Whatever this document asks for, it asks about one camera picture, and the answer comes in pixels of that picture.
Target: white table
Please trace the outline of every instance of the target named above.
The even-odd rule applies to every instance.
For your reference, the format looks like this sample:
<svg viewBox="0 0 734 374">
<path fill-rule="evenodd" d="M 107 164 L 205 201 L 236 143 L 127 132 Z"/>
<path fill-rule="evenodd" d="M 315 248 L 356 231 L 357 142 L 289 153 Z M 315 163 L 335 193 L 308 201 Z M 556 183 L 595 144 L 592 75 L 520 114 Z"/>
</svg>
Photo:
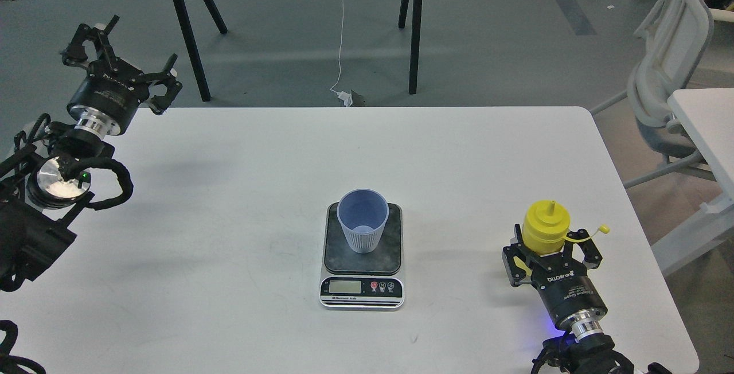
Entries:
<svg viewBox="0 0 734 374">
<path fill-rule="evenodd" d="M 668 103 L 723 192 L 653 245 L 664 275 L 734 235 L 734 89 L 676 90 Z"/>
<path fill-rule="evenodd" d="M 527 374 L 559 333 L 535 290 L 509 286 L 501 249 L 543 198 L 573 228 L 612 228 L 589 274 L 616 350 L 640 369 L 697 370 L 587 110 L 141 110 L 112 142 L 132 199 L 83 212 L 60 260 L 2 295 L 21 330 L 14 353 L 50 374 Z M 100 198 L 117 192 L 93 180 Z M 397 311 L 319 305 L 327 207 L 355 188 L 403 209 Z"/>
</svg>

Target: chair leg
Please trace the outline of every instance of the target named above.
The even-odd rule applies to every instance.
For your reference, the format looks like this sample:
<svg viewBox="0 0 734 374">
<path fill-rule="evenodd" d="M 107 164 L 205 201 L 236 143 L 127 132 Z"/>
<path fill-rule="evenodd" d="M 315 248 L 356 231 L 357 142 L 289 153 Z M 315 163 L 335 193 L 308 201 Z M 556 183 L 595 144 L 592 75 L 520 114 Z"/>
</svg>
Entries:
<svg viewBox="0 0 734 374">
<path fill-rule="evenodd" d="M 625 89 L 621 92 L 618 92 L 611 99 L 606 100 L 606 102 L 599 104 L 597 107 L 592 107 L 592 109 L 589 110 L 589 113 L 591 113 L 592 116 L 595 116 L 597 115 L 598 112 L 605 110 L 607 107 L 610 107 L 611 105 L 616 104 L 617 102 L 621 102 L 626 97 L 627 97 L 627 90 Z"/>
<path fill-rule="evenodd" d="M 692 152 L 692 154 L 689 154 L 688 156 L 682 159 L 676 160 L 675 162 L 672 162 L 669 165 L 666 165 L 664 167 L 661 167 L 658 170 L 642 175 L 639 178 L 634 178 L 633 180 L 626 181 L 623 184 L 624 188 L 625 189 L 632 188 L 632 186 L 637 186 L 640 183 L 645 183 L 646 181 L 653 180 L 654 178 L 659 178 L 660 176 L 668 175 L 668 173 L 672 173 L 676 170 L 681 170 L 681 168 L 689 167 L 690 165 L 701 162 L 702 160 L 703 160 L 703 155 L 701 154 L 701 152 L 698 149 L 696 149 L 696 151 Z"/>
</svg>

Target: black cable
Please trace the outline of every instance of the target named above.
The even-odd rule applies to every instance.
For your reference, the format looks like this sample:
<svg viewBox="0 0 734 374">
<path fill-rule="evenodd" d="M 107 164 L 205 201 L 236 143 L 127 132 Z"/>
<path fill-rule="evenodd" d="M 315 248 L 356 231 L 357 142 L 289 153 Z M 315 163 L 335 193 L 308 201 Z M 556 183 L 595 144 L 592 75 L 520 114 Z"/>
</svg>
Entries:
<svg viewBox="0 0 734 374">
<path fill-rule="evenodd" d="M 44 125 L 45 128 L 45 126 L 48 126 L 48 123 L 50 123 L 50 115 L 48 115 L 48 113 L 40 115 L 36 120 L 36 123 L 33 125 L 33 128 L 31 128 L 31 131 L 29 131 L 26 143 L 35 142 L 38 129 L 41 128 L 41 125 Z"/>
<path fill-rule="evenodd" d="M 87 168 L 112 170 L 118 177 L 118 184 L 122 193 L 115 198 L 105 199 L 104 201 L 91 202 L 87 207 L 99 211 L 109 209 L 124 204 L 133 194 L 133 181 L 130 178 L 130 172 L 122 163 L 108 157 L 88 157 L 87 159 L 74 160 L 69 163 L 60 165 L 60 173 L 64 180 L 76 178 L 82 170 Z"/>
<path fill-rule="evenodd" d="M 0 344 L 0 369 L 2 369 L 2 372 L 27 372 L 21 368 L 26 367 L 36 374 L 45 374 L 44 367 L 36 361 L 9 355 L 15 341 L 18 339 L 18 325 L 15 322 L 10 320 L 0 321 L 0 330 L 5 332 L 5 339 Z"/>
</svg>

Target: kitchen scale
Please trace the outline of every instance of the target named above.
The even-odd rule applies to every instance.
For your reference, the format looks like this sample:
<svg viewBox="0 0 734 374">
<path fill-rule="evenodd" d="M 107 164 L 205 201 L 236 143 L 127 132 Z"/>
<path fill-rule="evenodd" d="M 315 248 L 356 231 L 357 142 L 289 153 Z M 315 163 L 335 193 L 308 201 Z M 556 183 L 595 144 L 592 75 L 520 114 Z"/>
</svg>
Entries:
<svg viewBox="0 0 734 374">
<path fill-rule="evenodd" d="M 388 204 L 388 221 L 377 248 L 358 254 L 346 242 L 336 206 L 327 211 L 319 300 L 330 309 L 397 309 L 405 299 L 400 207 Z"/>
</svg>

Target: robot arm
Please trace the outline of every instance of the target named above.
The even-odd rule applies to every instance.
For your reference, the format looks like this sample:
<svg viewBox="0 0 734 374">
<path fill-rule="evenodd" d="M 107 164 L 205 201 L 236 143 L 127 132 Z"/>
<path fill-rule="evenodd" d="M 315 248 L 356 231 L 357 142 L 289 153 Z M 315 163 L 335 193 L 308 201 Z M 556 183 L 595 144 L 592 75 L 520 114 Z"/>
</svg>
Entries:
<svg viewBox="0 0 734 374">
<path fill-rule="evenodd" d="M 74 242 L 76 234 L 68 229 L 84 208 L 109 209 L 126 202 L 133 183 L 125 166 L 112 156 L 115 148 L 103 141 L 105 136 L 125 133 L 140 104 L 149 105 L 160 115 L 181 90 L 176 81 L 173 54 L 158 73 L 143 73 L 115 55 L 107 36 L 117 24 L 113 16 L 100 28 L 80 24 L 71 43 L 62 52 L 63 64 L 83 68 L 84 81 L 67 105 L 74 124 L 39 117 L 32 129 L 15 136 L 15 152 L 0 162 L 0 290 L 18 290 L 26 280 L 33 281 L 50 267 Z M 89 61 L 84 43 L 95 46 L 96 60 Z M 150 87 L 162 84 L 163 95 L 150 97 Z M 103 201 L 92 201 L 90 169 L 115 173 L 120 194 Z M 41 209 L 71 207 L 58 220 L 45 216 Z M 37 374 L 44 369 L 31 360 L 10 356 L 18 328 L 0 321 L 5 339 L 0 344 L 0 371 Z"/>
</svg>

